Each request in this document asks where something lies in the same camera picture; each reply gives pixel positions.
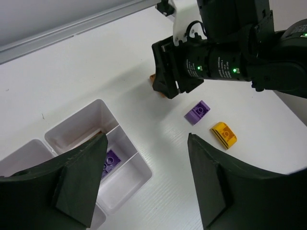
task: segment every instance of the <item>robotic arm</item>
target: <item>robotic arm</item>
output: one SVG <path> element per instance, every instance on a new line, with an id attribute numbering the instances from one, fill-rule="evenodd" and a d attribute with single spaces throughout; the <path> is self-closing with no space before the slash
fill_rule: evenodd
<path id="1" fill-rule="evenodd" d="M 155 91 L 171 99 L 210 79 L 307 98 L 307 19 L 275 32 L 269 0 L 198 0 L 198 8 L 203 23 L 152 45 Z M 197 24 L 207 39 L 194 32 Z"/>

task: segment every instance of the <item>tabletop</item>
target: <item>tabletop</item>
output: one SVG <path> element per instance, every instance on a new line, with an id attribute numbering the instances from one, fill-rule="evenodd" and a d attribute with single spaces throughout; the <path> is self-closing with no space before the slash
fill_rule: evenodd
<path id="1" fill-rule="evenodd" d="M 151 45 L 171 35 L 172 22 L 149 8 L 1 65 L 0 160 L 104 100 L 153 177 L 101 230 L 201 230 L 187 140 L 223 150 L 209 132 L 219 121 L 238 138 L 227 154 L 278 173 L 307 167 L 307 127 L 274 92 L 213 80 L 173 100 L 154 92 Z M 200 100 L 211 110 L 192 126 L 184 115 Z"/>

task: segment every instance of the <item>yellow block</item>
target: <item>yellow block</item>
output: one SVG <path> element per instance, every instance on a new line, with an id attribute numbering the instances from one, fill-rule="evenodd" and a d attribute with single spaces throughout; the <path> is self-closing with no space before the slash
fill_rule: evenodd
<path id="1" fill-rule="evenodd" d="M 229 149 L 236 143 L 237 138 L 235 134 L 224 122 L 217 123 L 211 128 L 211 131 L 226 149 Z"/>

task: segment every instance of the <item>building block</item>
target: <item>building block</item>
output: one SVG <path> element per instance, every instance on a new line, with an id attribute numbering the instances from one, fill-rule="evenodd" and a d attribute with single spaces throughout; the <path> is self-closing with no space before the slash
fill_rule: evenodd
<path id="1" fill-rule="evenodd" d="M 209 106 L 200 101 L 193 109 L 191 109 L 184 117 L 192 124 L 195 125 L 199 122 L 203 116 L 205 116 L 209 112 Z"/>
<path id="2" fill-rule="evenodd" d="M 224 122 L 217 123 L 211 128 L 211 131 L 226 149 L 229 149 L 237 141 L 233 131 Z"/>
<path id="3" fill-rule="evenodd" d="M 120 158 L 115 154 L 113 150 L 109 150 L 106 154 L 106 161 L 104 164 L 104 170 L 102 172 L 102 179 L 107 176 L 119 163 Z"/>

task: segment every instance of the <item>table surface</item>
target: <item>table surface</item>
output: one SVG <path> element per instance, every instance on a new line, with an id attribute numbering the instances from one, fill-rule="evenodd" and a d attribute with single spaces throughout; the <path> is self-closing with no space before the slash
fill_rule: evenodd
<path id="1" fill-rule="evenodd" d="M 172 22 L 149 8 L 0 66 L 0 160 L 103 99 L 153 171 L 103 230 L 201 230 L 187 139 L 222 149 L 209 132 L 219 121 L 238 138 L 226 153 L 278 173 L 307 166 L 307 127 L 274 92 L 209 80 L 173 100 L 154 92 L 151 44 L 171 34 Z M 200 100 L 211 111 L 191 126 L 184 115 Z"/>

